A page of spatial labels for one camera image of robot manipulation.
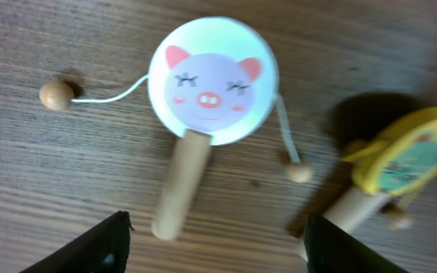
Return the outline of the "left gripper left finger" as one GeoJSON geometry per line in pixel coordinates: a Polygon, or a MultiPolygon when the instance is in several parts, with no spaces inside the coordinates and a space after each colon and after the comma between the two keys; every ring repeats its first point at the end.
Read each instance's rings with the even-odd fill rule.
{"type": "Polygon", "coordinates": [[[125,273],[132,230],[118,211],[21,273],[125,273]]]}

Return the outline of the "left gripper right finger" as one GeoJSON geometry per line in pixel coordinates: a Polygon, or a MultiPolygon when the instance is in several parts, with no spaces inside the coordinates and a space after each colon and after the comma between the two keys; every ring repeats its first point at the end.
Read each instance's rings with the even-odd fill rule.
{"type": "Polygon", "coordinates": [[[307,218],[303,244],[309,273],[408,273],[321,215],[307,218]]]}

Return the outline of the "white pig rattle drum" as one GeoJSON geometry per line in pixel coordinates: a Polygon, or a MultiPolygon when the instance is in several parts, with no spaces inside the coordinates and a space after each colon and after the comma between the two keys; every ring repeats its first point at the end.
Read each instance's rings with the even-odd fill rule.
{"type": "Polygon", "coordinates": [[[278,91],[278,64],[254,29],[229,17],[203,17],[172,31],[140,78],[159,120],[178,141],[152,221],[161,240],[179,237],[214,146],[234,143],[279,117],[288,177],[308,181],[312,168],[291,138],[278,91]]]}

